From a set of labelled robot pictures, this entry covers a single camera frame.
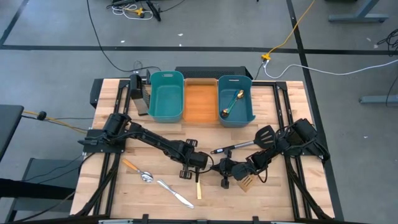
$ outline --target gold spoon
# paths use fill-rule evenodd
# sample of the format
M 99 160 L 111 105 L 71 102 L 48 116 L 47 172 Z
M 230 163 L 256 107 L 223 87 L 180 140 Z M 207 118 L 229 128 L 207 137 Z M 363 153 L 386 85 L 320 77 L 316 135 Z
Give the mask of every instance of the gold spoon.
M 228 117 L 229 113 L 231 112 L 232 107 L 235 105 L 237 100 L 243 98 L 243 96 L 244 96 L 244 91 L 243 90 L 239 90 L 239 93 L 238 93 L 238 95 L 236 95 L 236 98 L 233 99 L 233 102 L 232 102 L 231 106 L 229 106 L 226 109 L 223 109 L 223 111 L 221 112 L 221 116 L 224 117 L 224 118 Z

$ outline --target plastic bin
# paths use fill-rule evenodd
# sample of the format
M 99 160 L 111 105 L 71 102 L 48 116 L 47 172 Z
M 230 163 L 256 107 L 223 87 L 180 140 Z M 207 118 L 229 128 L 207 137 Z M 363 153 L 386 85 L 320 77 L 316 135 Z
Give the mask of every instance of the plastic bin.
M 224 127 L 241 128 L 256 118 L 251 104 L 251 83 L 250 78 L 241 75 L 225 75 L 218 80 L 218 118 Z M 236 101 L 228 117 L 221 117 L 236 90 L 244 91 L 243 98 Z
M 218 121 L 217 79 L 186 78 L 183 118 L 186 122 Z
M 148 114 L 156 122 L 174 123 L 182 117 L 184 77 L 180 72 L 155 72 L 150 76 L 152 91 Z

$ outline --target floor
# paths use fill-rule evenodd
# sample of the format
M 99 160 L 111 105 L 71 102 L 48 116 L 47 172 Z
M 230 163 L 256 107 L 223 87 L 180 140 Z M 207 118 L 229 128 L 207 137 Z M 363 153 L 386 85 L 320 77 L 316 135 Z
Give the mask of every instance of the floor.
M 106 61 L 100 51 L 81 0 L 0 0 L 0 30 L 5 30 L 22 2 L 24 10 L 0 50 L 0 103 L 23 105 L 26 110 L 44 110 L 53 117 L 90 117 L 94 109 L 89 93 L 94 78 L 126 77 Z M 162 9 L 179 0 L 156 1 Z M 311 67 L 348 72 L 397 58 L 369 54 L 386 50 L 376 43 L 396 29 L 398 2 L 380 1 L 372 10 L 390 15 L 383 24 L 332 24 L 329 14 L 354 12 L 364 1 L 316 1 L 300 24 L 304 48 L 358 50 L 356 54 L 306 54 Z M 162 22 L 132 21 L 106 9 L 109 0 L 90 0 L 93 20 L 103 46 L 121 50 L 107 55 L 119 67 L 131 69 L 135 60 L 144 66 L 174 70 L 176 66 L 237 66 L 256 74 L 258 50 L 272 48 L 291 31 L 285 1 L 186 0 L 162 13 Z M 297 16 L 309 0 L 293 0 Z M 130 46 L 174 47 L 134 51 Z M 227 47 L 216 51 L 184 51 L 184 47 Z M 245 47 L 228 49 L 228 47 Z M 283 47 L 296 49 L 293 38 Z M 294 51 L 273 53 L 268 71 L 277 76 L 292 64 L 300 64 Z M 325 128 L 345 220 L 394 223 L 398 219 L 398 128 L 397 108 L 361 105 L 363 95 L 385 95 L 398 74 L 398 64 L 336 77 L 311 72 Z M 260 80 L 268 80 L 262 72 Z M 290 69 L 281 80 L 304 80 L 303 71 Z M 398 85 L 393 88 L 398 92 Z M 90 120 L 72 124 L 88 128 Z M 0 163 L 0 177 L 21 179 L 29 158 L 74 159 L 81 153 L 77 140 L 83 136 L 61 126 L 23 119 Z M 0 200 L 0 222 L 12 200 Z M 49 217 L 65 216 L 64 213 Z

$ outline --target yellow extension cord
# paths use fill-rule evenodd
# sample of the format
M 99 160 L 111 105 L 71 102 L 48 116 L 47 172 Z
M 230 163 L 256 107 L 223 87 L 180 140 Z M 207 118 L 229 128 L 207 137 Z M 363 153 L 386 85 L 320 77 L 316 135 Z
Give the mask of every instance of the yellow extension cord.
M 36 115 L 36 116 L 39 115 L 38 113 L 32 112 L 32 111 L 24 111 L 24 113 L 26 113 L 26 114 L 31 114 L 31 115 Z M 51 117 L 46 116 L 45 119 L 48 119 L 48 120 L 53 121 L 53 122 L 58 123 L 58 124 L 65 125 L 66 127 L 70 128 L 70 129 L 73 129 L 73 130 L 75 130 L 75 131 L 77 131 L 77 132 L 79 132 L 79 133 L 86 134 L 85 131 L 79 130 L 79 129 L 77 129 L 77 128 L 71 126 L 70 124 L 65 123 L 65 122 L 63 122 L 63 121 L 59 121 L 59 120 L 57 120 L 57 119 L 55 119 L 55 118 L 51 118 Z
M 290 37 L 292 36 L 293 32 L 296 30 L 296 28 L 299 26 L 299 23 L 301 22 L 301 20 L 304 18 L 304 16 L 306 15 L 306 13 L 311 9 L 312 5 L 314 4 L 315 0 L 312 1 L 311 5 L 308 7 L 308 9 L 303 13 L 303 15 L 298 19 L 296 25 L 293 27 L 293 30 L 290 32 L 290 34 L 287 36 L 285 42 L 283 42 L 282 44 L 274 47 L 273 49 L 271 49 L 270 51 L 268 51 L 268 53 L 261 55 L 261 58 L 263 60 L 271 60 L 271 52 L 273 52 L 275 49 L 278 49 L 279 47 L 285 45 L 287 43 L 287 41 L 290 39 Z

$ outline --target knife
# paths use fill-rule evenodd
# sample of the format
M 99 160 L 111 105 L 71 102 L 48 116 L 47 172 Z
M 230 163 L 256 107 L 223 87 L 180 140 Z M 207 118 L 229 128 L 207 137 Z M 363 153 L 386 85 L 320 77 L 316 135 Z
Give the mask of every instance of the knife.
M 188 208 L 194 208 L 194 206 L 187 200 L 185 199 L 183 196 L 181 196 L 179 193 L 175 192 L 170 186 L 168 186 L 163 180 L 158 180 L 157 181 L 160 186 L 164 187 L 165 189 L 167 189 L 169 192 L 171 192 L 172 194 L 174 194 L 174 196 L 180 200 L 180 202 L 182 202 L 184 205 L 186 205 Z

